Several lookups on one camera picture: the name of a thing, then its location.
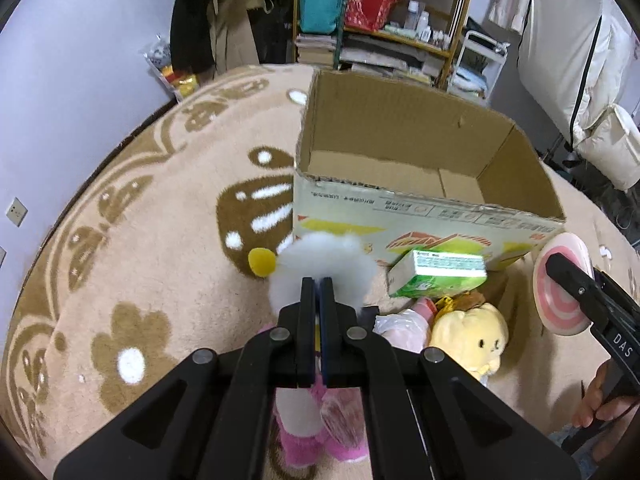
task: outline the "rug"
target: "rug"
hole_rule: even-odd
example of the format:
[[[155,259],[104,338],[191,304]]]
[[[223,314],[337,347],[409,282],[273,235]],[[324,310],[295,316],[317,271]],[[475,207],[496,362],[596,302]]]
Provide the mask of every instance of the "rug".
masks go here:
[[[274,321],[266,282],[251,275],[247,254],[256,246],[279,252],[292,239],[292,164],[303,110],[296,96],[308,91],[311,76],[299,65],[244,67],[200,89],[107,165],[44,247],[8,334],[0,415],[48,478],[62,457],[193,350],[239,348]],[[569,225],[594,258],[595,229],[605,233],[612,273],[629,290],[635,280],[627,273],[638,272],[631,247],[584,196],[553,178],[574,211],[565,207]],[[490,387],[551,431],[568,420],[580,382],[604,355],[587,333],[563,342],[542,330],[527,288],[532,261],[488,282],[487,295],[514,339]],[[406,304],[386,296],[382,269],[367,302],[384,312]],[[577,362],[577,354],[588,358]],[[265,479],[370,475],[368,461],[329,458],[287,470],[276,428],[271,432]]]

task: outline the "teal bag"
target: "teal bag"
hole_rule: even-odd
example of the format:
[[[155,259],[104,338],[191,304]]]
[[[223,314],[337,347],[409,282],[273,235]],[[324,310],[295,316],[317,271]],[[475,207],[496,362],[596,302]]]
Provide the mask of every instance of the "teal bag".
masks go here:
[[[300,30],[330,34],[340,17],[342,0],[300,0]]]

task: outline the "pink and white round object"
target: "pink and white round object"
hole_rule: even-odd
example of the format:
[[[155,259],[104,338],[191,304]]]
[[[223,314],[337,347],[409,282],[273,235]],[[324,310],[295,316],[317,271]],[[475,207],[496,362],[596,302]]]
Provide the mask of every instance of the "pink and white round object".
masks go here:
[[[542,324],[558,335],[576,335],[586,330],[591,321],[580,305],[546,273],[549,256],[561,253],[593,278],[589,250],[577,235],[561,233],[552,238],[538,255],[533,267],[533,297]]]

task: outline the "electrical socket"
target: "electrical socket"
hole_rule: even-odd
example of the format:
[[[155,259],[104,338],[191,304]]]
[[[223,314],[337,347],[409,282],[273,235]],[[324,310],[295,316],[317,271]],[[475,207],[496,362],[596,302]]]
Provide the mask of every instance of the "electrical socket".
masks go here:
[[[27,216],[27,208],[17,198],[11,202],[9,209],[6,210],[6,217],[16,226],[20,227],[20,224]]]

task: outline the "yellow pom-pom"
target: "yellow pom-pom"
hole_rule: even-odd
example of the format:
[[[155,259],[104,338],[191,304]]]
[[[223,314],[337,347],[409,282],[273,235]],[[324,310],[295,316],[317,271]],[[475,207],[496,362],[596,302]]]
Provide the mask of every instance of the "yellow pom-pom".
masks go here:
[[[276,270],[276,255],[264,247],[249,251],[249,267],[259,278],[266,278]]]

